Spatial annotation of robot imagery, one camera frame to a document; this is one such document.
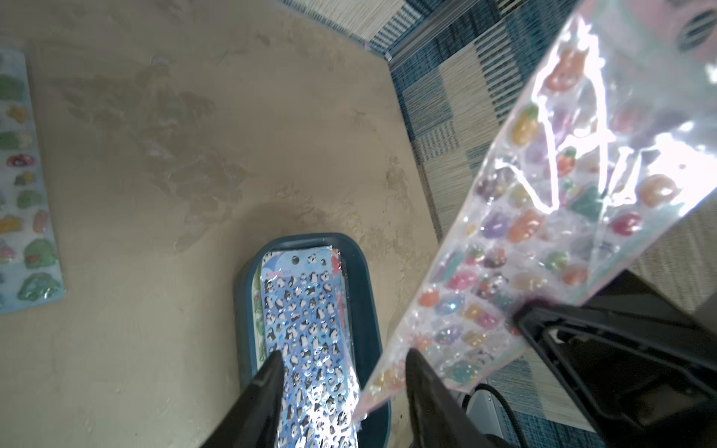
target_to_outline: beige surface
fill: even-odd
[[[385,343],[437,243],[384,61],[260,0],[9,0],[0,33],[69,289],[0,316],[0,446],[200,444],[239,393],[232,279],[282,235],[359,242]]]

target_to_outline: penguin sticker sheet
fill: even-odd
[[[284,360],[278,447],[356,447],[351,414],[359,384],[342,325],[338,251],[270,252],[260,287],[267,352]]]

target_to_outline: sticker sheet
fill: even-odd
[[[60,299],[23,52],[0,49],[0,314]]]
[[[285,366],[278,447],[357,446],[359,385],[341,324],[341,264],[331,247],[270,252],[260,287],[267,351]]]

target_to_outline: plastic tray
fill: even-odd
[[[252,313],[252,279],[267,252],[332,246],[341,252],[341,267],[346,274],[346,306],[353,334],[353,355],[358,383],[363,389],[381,357],[381,334],[371,291],[369,266],[359,246],[344,234],[305,234],[275,239],[244,265],[234,283],[234,313],[237,320],[237,356],[239,384],[242,390],[257,373]],[[391,427],[391,404],[386,403],[361,422],[360,447],[385,447]]]

